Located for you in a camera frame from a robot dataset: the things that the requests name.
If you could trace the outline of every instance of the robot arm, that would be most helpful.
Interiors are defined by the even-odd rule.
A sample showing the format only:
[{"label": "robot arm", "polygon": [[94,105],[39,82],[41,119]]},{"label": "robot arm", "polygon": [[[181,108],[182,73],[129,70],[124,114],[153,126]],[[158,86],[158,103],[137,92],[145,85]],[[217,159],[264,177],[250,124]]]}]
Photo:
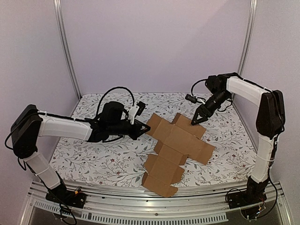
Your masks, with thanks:
[{"label": "robot arm", "polygon": [[[274,161],[278,136],[285,123],[282,92],[262,88],[242,79],[237,73],[209,76],[205,86],[213,95],[196,109],[192,125],[207,121],[232,94],[244,97],[259,108],[256,119],[259,134],[258,152],[255,167],[248,179],[247,190],[243,194],[233,193],[228,197],[232,198],[232,208],[256,203],[259,198],[266,199],[264,189],[269,182],[269,169]],[[187,100],[197,102],[193,98],[191,95],[186,96]]]},{"label": "robot arm", "polygon": [[80,189],[75,192],[67,190],[60,176],[38,152],[37,138],[57,136],[97,143],[109,142],[106,140],[111,135],[119,136],[117,139],[128,135],[136,140],[149,131],[150,127],[135,119],[135,116],[141,115],[145,104],[139,102],[132,108],[133,110],[127,112],[123,104],[109,102],[104,105],[102,113],[96,118],[80,120],[38,111],[35,105],[29,105],[11,127],[9,136],[12,139],[12,150],[47,187],[49,191],[47,200],[82,208],[85,194],[79,193]]}]

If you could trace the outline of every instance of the unfolded cardboard box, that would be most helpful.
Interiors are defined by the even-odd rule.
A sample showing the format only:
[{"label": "unfolded cardboard box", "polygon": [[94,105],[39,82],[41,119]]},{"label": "unfolded cardboard box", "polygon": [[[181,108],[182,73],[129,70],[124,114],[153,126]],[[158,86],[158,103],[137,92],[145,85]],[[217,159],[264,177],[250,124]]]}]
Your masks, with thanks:
[{"label": "unfolded cardboard box", "polygon": [[180,182],[187,157],[206,165],[212,156],[214,146],[205,143],[201,137],[206,129],[200,125],[192,126],[187,117],[176,114],[172,123],[153,114],[147,125],[147,132],[158,140],[154,151],[158,155],[149,154],[144,166],[142,185],[164,197],[177,192],[171,184]]}]

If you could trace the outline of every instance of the brown cardboard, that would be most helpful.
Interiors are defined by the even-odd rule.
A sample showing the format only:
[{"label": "brown cardboard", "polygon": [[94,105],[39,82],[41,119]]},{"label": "brown cardboard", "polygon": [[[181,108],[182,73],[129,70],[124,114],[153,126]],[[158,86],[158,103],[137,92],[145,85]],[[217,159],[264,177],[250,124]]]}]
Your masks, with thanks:
[{"label": "brown cardboard", "polygon": [[201,137],[206,129],[200,125],[192,126],[187,117],[176,114],[172,123],[153,114],[147,125],[147,132],[158,140],[154,151],[158,155],[149,154],[144,164],[147,172],[142,178],[142,185],[161,196],[170,197],[178,188],[171,184],[180,182],[187,157],[204,165],[209,161],[214,146],[205,143]]}]

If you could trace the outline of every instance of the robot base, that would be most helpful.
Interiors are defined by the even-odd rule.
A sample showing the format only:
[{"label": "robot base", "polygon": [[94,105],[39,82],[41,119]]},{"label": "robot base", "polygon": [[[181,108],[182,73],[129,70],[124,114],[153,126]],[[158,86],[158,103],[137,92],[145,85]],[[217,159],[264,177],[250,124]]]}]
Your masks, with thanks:
[{"label": "robot base", "polygon": [[[67,191],[67,194],[69,194],[67,196],[73,195],[74,191]],[[61,203],[60,201],[58,201],[57,198],[55,198],[50,193],[47,193],[46,200],[54,202],[54,203]],[[69,199],[65,199],[63,202],[65,204],[67,204],[68,206],[83,209],[83,206],[85,204],[85,200],[86,200],[86,194],[84,194],[84,193],[78,193],[76,196],[71,197]]]},{"label": "robot base", "polygon": [[267,200],[267,196],[265,193],[259,194],[255,198],[252,198],[250,201],[247,201],[246,191],[231,193],[227,195],[227,202],[230,209],[259,203],[261,202],[261,199],[264,201]]}]

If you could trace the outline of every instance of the floral pattern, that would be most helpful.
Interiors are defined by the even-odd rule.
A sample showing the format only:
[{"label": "floral pattern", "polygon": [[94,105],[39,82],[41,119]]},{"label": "floral pattern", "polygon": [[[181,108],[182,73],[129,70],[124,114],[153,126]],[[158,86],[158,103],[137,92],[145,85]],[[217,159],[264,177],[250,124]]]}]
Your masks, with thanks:
[{"label": "floral pattern", "polygon": [[[136,102],[143,101],[146,109],[137,119],[147,122],[153,113],[172,121],[176,113],[192,118],[199,104],[192,104],[184,99],[184,93],[136,93]],[[198,94],[209,98],[209,94]],[[96,113],[99,94],[84,95],[73,116],[93,118]],[[127,93],[111,93],[105,102],[119,101],[128,109],[132,104]],[[251,174],[255,164],[253,145],[232,106],[225,112],[216,111],[201,124],[207,129],[202,139],[214,145],[209,163],[203,165],[187,159],[184,174],[176,187],[212,185],[238,180],[245,180]],[[50,161],[50,165],[66,180],[92,184],[140,187],[143,167],[156,140],[149,135],[142,135],[133,141],[129,137],[111,143],[88,143],[71,138],[61,138]]]}]

